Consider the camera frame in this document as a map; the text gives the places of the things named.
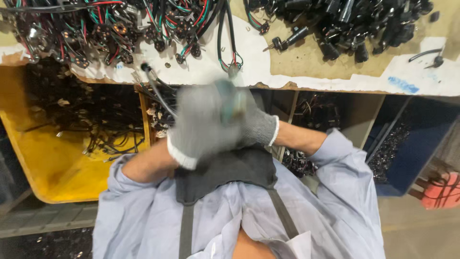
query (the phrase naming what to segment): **white glove cuff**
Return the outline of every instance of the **white glove cuff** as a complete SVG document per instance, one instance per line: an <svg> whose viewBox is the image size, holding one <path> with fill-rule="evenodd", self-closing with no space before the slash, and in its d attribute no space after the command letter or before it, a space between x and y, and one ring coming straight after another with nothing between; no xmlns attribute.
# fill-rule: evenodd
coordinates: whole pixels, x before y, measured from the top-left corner
<svg viewBox="0 0 460 259"><path fill-rule="evenodd" d="M196 168L198 159L187 156L178 150L175 146L173 146L169 134L167 135L167 147L169 154L179 163L179 165L181 165L181 167L188 170L194 170Z"/></svg>
<svg viewBox="0 0 460 259"><path fill-rule="evenodd" d="M273 138L271 139L270 143L268 144L269 147L271 147L271 145L273 145L273 143L275 142L275 139L276 137L278 137L278 132L280 131L280 118L276 115L273 115L273 117L275 117L276 119L276 127L275 127L275 133L273 134Z"/></svg>

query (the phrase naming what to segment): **hand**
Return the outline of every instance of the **hand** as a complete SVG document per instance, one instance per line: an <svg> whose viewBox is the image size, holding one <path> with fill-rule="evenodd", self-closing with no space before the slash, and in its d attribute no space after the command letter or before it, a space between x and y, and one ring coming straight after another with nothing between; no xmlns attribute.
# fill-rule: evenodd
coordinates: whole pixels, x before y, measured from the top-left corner
<svg viewBox="0 0 460 259"><path fill-rule="evenodd" d="M178 96L176 124L167 132L170 155L193 170L207 155L231 150L242 135L242 122L222 123L223 97L215 85L183 88Z"/></svg>
<svg viewBox="0 0 460 259"><path fill-rule="evenodd" d="M270 115L259 108L251 93L248 94L248 107L242 127L242 146L252 146L256 143L271 146L279 131L280 120L276 115Z"/></svg>

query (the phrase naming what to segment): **wiring pile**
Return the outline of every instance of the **wiring pile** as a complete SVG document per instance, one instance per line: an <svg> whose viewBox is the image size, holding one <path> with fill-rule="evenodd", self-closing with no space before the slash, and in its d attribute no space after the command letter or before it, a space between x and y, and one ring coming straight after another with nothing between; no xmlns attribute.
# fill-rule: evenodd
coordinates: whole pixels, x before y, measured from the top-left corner
<svg viewBox="0 0 460 259"><path fill-rule="evenodd" d="M144 141L139 96L132 86L87 84L76 79L66 66L51 58L26 66L26 93L32 117L39 126L65 131L87 132L90 141L84 153L100 150L113 155L109 161L126 153L136 153ZM130 146L129 138L134 142Z"/></svg>
<svg viewBox="0 0 460 259"><path fill-rule="evenodd" d="M227 14L232 42L232 62L219 62L224 71L231 64L243 65L236 51L233 22L228 0L4 0L0 8L3 23L8 25L28 50L32 63L40 57L52 56L61 63L73 63L87 68L88 49L95 48L104 55L106 65L133 63L138 39L143 36L158 52L171 45L172 40L186 44L176 60L182 64L190 53L201 55L198 40L219 15L221 24ZM145 14L149 22L142 23ZM218 41L222 36L219 27Z"/></svg>
<svg viewBox="0 0 460 259"><path fill-rule="evenodd" d="M137 73L132 73L134 83L139 87L137 91L145 95L151 100L151 106L147 110L147 114L152 116L151 127L157 132L156 137L162 138L166 136L166 131L174 125L174 116L176 113L176 93L180 86L171 86L164 83L161 79L153 82L155 90L150 85L145 85L140 81Z"/></svg>
<svg viewBox="0 0 460 259"><path fill-rule="evenodd" d="M292 124L322 132L330 128L339 128L340 114L337 97L336 93L308 91L300 93ZM318 169L308 160L305 153L289 148L284 151L282 164L298 178L314 175Z"/></svg>
<svg viewBox="0 0 460 259"><path fill-rule="evenodd" d="M261 7L271 17L276 15L296 23L306 20L325 60L335 60L342 53L355 55L357 63L368 60L365 46L370 38L372 53L381 54L388 47L398 47L411 40L414 22L433 10L430 0L244 0L251 25L261 25L248 6Z"/></svg>

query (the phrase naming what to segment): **workbench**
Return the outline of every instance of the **workbench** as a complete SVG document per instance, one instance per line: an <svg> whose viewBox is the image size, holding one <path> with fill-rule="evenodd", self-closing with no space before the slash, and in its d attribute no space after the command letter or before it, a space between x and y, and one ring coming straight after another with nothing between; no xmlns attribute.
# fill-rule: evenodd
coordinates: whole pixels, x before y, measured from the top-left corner
<svg viewBox="0 0 460 259"><path fill-rule="evenodd" d="M275 49L262 52L272 38L279 36L286 39L292 33L291 27L298 24L289 24L273 17L269 32L261 36L247 23L242 1L232 0L230 6L234 16L236 46L244 58L240 86L381 94L460 95L460 88L455 87L460 82L460 1L433 2L434 11L441 12L437 22L429 23L429 15L423 16L416 22L417 29L411 41L397 48L390 47L380 55L370 54L367 62L356 64L353 56L345 54L335 61L324 62L313 35L300 40L282 53ZM264 11L254 15L261 20ZM72 71L86 82L131 84L131 73L134 71L147 81L139 64L148 61L165 82L209 83L215 77L225 76L217 60L217 43L214 37L217 27L212 27L203 37L205 45L202 56L197 59L189 56L186 64L179 65L174 58L177 50L181 49L179 44L173 44L159 54L153 45L141 42L139 53L134 55L135 64L105 66L96 61L86 70L72 66ZM224 26L222 46L227 51L224 50L222 55L224 61L229 62L231 47L229 37L225 37L226 29ZM368 40L366 45L371 53L372 43ZM436 54L408 62L417 53L442 47L445 47L445 62L437 69L424 69L432 64ZM11 33L2 35L0 64L25 64L27 58L23 56L24 50ZM171 67L166 68L165 63L169 63Z"/></svg>

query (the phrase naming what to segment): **shirt sleeve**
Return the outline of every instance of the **shirt sleeve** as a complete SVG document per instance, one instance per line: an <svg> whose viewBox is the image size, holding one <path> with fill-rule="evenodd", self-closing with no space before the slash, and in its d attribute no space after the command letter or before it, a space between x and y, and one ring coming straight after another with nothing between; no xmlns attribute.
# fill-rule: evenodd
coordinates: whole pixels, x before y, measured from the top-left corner
<svg viewBox="0 0 460 259"><path fill-rule="evenodd" d="M135 182L121 172L133 156L123 155L111 165L108 189L99 195L93 232L94 259L137 252L138 247L133 244L140 241L143 232L143 224L139 222L145 222L148 218L156 194L156 184Z"/></svg>
<svg viewBox="0 0 460 259"><path fill-rule="evenodd" d="M353 147L337 129L328 131L320 149L310 157L319 167L318 199L340 218L349 231L383 245L373 173L366 152Z"/></svg>

